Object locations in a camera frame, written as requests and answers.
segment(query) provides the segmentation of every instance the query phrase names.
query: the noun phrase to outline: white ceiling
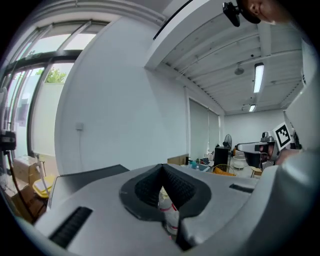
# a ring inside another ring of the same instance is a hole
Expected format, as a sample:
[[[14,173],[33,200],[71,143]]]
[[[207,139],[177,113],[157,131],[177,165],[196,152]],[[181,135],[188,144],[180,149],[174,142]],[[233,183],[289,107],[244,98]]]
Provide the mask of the white ceiling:
[[[128,0],[135,4],[147,7],[151,10],[154,10],[158,13],[162,13],[164,9],[173,1],[173,0]]]
[[[226,115],[285,108],[303,87],[301,37],[289,25],[235,27],[221,14],[193,31],[162,61],[204,90]],[[253,93],[254,65],[265,65],[260,93]],[[244,69],[235,75],[240,63]]]

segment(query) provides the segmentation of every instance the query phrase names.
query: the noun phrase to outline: wall socket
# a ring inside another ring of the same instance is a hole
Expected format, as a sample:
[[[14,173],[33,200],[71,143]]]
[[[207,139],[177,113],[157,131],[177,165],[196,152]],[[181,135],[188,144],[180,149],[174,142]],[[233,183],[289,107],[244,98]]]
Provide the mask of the wall socket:
[[[77,131],[82,131],[84,129],[84,123],[83,122],[76,122],[75,123],[75,129]]]

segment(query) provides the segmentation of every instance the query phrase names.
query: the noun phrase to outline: white container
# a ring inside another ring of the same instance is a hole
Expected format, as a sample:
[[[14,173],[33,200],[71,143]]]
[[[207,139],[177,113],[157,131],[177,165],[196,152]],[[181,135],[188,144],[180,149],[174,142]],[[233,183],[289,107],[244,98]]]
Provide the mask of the white container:
[[[166,230],[172,235],[177,235],[179,225],[179,212],[173,207],[164,213],[166,220]]]
[[[159,193],[159,206],[158,206],[158,208],[161,212],[166,212],[166,211],[170,210],[170,208],[172,207],[171,205],[172,205],[172,201],[169,198],[165,189],[162,187],[161,191]]]

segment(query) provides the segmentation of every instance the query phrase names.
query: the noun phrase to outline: black speaker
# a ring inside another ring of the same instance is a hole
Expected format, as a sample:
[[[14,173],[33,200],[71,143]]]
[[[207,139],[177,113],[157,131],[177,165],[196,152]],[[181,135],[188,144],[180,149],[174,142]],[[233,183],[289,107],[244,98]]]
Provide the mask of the black speaker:
[[[253,153],[244,153],[246,163],[248,166],[253,166],[256,168],[261,168],[260,166],[260,154],[253,154]]]
[[[229,148],[218,146],[214,150],[214,166],[228,164]]]

